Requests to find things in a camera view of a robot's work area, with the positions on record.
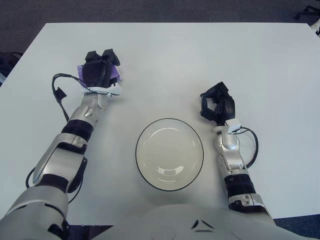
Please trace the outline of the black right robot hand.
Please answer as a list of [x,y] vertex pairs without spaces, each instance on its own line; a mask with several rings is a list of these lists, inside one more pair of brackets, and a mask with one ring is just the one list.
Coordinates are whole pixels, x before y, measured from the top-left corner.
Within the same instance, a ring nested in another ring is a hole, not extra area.
[[[223,126],[227,120],[236,116],[235,101],[229,95],[229,89],[221,81],[215,86],[200,94],[200,115],[209,121],[214,121],[217,126]],[[208,107],[208,99],[216,104],[214,109]]]

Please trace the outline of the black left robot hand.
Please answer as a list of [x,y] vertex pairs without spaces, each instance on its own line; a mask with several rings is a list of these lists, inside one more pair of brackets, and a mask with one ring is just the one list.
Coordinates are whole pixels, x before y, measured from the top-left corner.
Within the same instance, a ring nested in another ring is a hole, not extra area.
[[102,55],[89,51],[82,66],[82,80],[86,87],[109,88],[117,83],[120,74],[117,67],[120,60],[112,48],[106,49]]

